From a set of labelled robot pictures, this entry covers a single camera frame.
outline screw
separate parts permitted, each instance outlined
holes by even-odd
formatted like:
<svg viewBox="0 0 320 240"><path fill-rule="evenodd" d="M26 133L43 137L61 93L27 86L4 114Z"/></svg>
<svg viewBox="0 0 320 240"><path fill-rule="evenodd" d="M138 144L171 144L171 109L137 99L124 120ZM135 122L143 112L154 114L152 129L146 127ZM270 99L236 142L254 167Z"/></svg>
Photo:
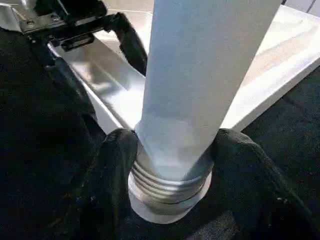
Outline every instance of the screw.
<svg viewBox="0 0 320 240"><path fill-rule="evenodd" d="M28 28L33 28L35 26L34 21L27 21L26 24L27 24Z"/></svg>
<svg viewBox="0 0 320 240"><path fill-rule="evenodd" d="M52 19L52 21L57 22L57 21L59 21L59 20L60 20L60 17L59 17L59 16L57 16L57 15L55 15L55 14L52 14L52 15L51 15L51 19Z"/></svg>

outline black cloth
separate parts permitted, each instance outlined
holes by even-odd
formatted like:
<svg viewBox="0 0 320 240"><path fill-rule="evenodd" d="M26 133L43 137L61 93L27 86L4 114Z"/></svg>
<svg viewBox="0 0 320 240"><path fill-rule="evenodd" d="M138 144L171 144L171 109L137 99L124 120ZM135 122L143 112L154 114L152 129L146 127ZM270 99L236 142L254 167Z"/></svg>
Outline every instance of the black cloth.
<svg viewBox="0 0 320 240"><path fill-rule="evenodd" d="M243 133L281 169L320 228L320 67Z"/></svg>
<svg viewBox="0 0 320 240"><path fill-rule="evenodd" d="M19 33L0 30L0 64L1 239L288 239L292 226L291 235L317 237L263 150L226 129L211 146L203 200L175 223L146 222L128 196L134 132L105 136L66 63L43 67Z"/></svg>

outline white tile wall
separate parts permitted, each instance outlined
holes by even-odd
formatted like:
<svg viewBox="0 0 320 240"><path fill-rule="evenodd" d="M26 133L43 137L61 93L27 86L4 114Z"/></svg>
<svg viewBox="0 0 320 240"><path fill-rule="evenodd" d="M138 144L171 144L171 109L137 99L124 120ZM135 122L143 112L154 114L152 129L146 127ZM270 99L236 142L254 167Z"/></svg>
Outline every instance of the white tile wall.
<svg viewBox="0 0 320 240"><path fill-rule="evenodd" d="M320 17L320 0L316 0L312 8L309 11L309 14Z"/></svg>
<svg viewBox="0 0 320 240"><path fill-rule="evenodd" d="M103 0L108 9L152 12L154 0Z"/></svg>
<svg viewBox="0 0 320 240"><path fill-rule="evenodd" d="M307 12L312 1L313 0L287 0L285 5L301 12Z"/></svg>

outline black fabric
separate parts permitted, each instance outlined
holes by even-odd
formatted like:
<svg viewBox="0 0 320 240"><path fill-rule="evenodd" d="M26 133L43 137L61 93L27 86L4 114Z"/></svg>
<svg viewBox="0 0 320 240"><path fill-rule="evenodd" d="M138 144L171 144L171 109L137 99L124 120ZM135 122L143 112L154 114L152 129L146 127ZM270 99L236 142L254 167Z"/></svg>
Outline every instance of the black fabric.
<svg viewBox="0 0 320 240"><path fill-rule="evenodd" d="M282 170L320 228L319 92L317 67L243 132Z"/></svg>
<svg viewBox="0 0 320 240"><path fill-rule="evenodd" d="M0 29L1 239L43 237L97 154L93 107L65 70L48 73L24 36Z"/></svg>
<svg viewBox="0 0 320 240"><path fill-rule="evenodd" d="M95 160L90 201L84 208L80 224L70 232L71 239L117 239L118 226L129 214L128 175L137 156L138 138L125 129L111 132L103 141Z"/></svg>
<svg viewBox="0 0 320 240"><path fill-rule="evenodd" d="M248 136L219 130L212 145L217 175L244 239L319 239L314 214Z"/></svg>

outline white surface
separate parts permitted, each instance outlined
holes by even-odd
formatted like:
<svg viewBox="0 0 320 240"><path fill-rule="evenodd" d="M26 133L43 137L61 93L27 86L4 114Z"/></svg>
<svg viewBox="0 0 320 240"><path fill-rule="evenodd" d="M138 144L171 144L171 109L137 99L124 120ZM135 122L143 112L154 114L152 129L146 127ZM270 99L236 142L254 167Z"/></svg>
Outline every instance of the white surface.
<svg viewBox="0 0 320 240"><path fill-rule="evenodd" d="M132 14L131 19L137 20L133 25L139 26L138 29L142 30L138 33L144 36L142 40L146 41L144 44L148 46L150 36L145 35L150 34L146 29L150 29L151 19L141 18L137 12ZM242 131L319 66L319 26L318 17L280 6L265 36L265 39L270 41L261 45L268 51L263 51L262 48L258 50L258 55L253 60L221 127ZM296 35L300 36L295 37L294 30L297 30ZM101 40L107 45L112 41L112 37L108 38L105 33L98 35L99 38L101 36L103 36ZM279 45L280 39L287 42ZM142 113L143 92L137 91L135 87L132 93L130 88L121 85L125 82L126 86L134 86L137 81L137 86L142 87L145 79L126 64L123 58L110 51L98 40L77 49L77 53L65 53L64 57L77 72L80 72L84 81L123 127L132 129L138 123Z"/></svg>
<svg viewBox="0 0 320 240"><path fill-rule="evenodd" d="M94 94L94 92L84 84L84 88L88 93L88 96L92 102L95 110L95 115L99 126L105 133L110 133L117 128L121 128L121 124L112 115L109 109L104 105L104 103Z"/></svg>
<svg viewBox="0 0 320 240"><path fill-rule="evenodd" d="M319 66L319 26L315 16L280 7L222 128L242 131Z"/></svg>

